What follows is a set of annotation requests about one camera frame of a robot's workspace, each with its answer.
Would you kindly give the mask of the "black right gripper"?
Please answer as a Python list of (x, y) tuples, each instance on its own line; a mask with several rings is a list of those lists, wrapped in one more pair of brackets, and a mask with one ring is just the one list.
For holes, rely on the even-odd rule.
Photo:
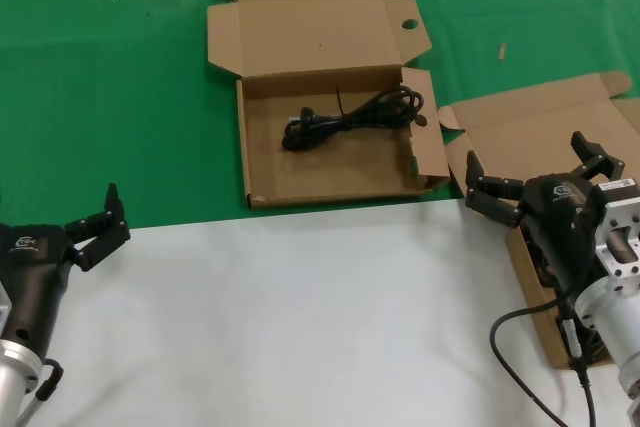
[(581, 161), (572, 171), (574, 175), (543, 175), (525, 184), (487, 176), (476, 153), (469, 151), (465, 206), (509, 228), (519, 226), (523, 211), (562, 291), (577, 298), (604, 275), (595, 265), (594, 215), (587, 207), (593, 184), (588, 180), (598, 175), (620, 180), (625, 163), (600, 144), (588, 141), (580, 131), (572, 134), (571, 147)]

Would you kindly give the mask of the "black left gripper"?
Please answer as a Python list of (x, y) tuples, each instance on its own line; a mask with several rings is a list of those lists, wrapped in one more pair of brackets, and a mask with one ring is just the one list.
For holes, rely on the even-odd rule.
[(68, 223), (64, 228), (3, 224), (1, 284), (11, 308), (1, 338), (34, 353), (46, 353), (67, 290), (71, 261), (88, 272), (130, 238), (115, 183), (108, 186), (102, 212)]

